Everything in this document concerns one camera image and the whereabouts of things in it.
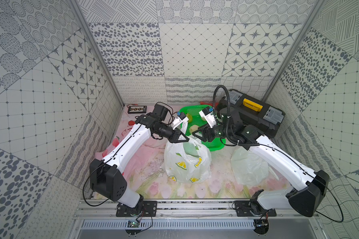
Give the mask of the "pale beige pear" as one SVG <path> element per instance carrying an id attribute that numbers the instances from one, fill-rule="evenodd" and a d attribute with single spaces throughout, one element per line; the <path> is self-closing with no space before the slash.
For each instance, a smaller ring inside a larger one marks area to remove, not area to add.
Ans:
<path id="1" fill-rule="evenodd" d="M 196 124 L 192 125 L 189 129 L 189 133 L 192 134 L 193 132 L 197 131 L 198 128 L 199 128 L 198 125 L 196 125 Z"/>

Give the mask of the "white plastic bag lemon print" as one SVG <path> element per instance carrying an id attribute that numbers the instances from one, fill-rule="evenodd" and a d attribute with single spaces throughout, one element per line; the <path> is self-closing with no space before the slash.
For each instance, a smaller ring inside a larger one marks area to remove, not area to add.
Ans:
<path id="1" fill-rule="evenodd" d="M 243 147 L 233 152 L 230 163 L 234 178 L 241 185 L 256 186 L 269 174 L 268 163 Z"/>

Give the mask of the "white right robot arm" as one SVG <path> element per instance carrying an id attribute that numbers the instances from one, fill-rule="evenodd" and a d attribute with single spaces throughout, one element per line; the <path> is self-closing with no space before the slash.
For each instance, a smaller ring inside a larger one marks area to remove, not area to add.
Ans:
<path id="1" fill-rule="evenodd" d="M 256 126 L 244 123 L 239 114 L 224 108 L 221 123 L 214 109 L 207 106 L 199 112 L 206 124 L 192 133 L 203 142 L 226 138 L 232 146 L 241 146 L 265 160 L 290 183 L 287 190 L 258 190 L 250 199 L 253 215 L 263 215 L 271 209 L 293 209 L 305 217 L 312 217 L 328 190 L 329 175 L 315 171 L 298 162 L 274 144 Z"/>

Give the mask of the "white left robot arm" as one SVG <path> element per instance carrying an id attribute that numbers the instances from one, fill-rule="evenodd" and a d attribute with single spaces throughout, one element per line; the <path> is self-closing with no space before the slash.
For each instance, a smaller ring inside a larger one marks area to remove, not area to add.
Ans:
<path id="1" fill-rule="evenodd" d="M 102 159 L 91 162 L 85 184 L 107 199 L 127 206 L 133 210 L 133 214 L 139 214 L 143 210 L 143 196 L 127 186 L 123 175 L 132 156 L 154 134 L 166 138 L 170 143 L 189 141 L 185 133 L 178 129 L 179 125 L 188 122 L 188 117 L 185 113 L 177 113 L 172 123 L 167 124 L 164 120 L 168 112 L 167 107 L 155 104 L 151 113 L 138 116 L 131 131 L 118 146 Z"/>

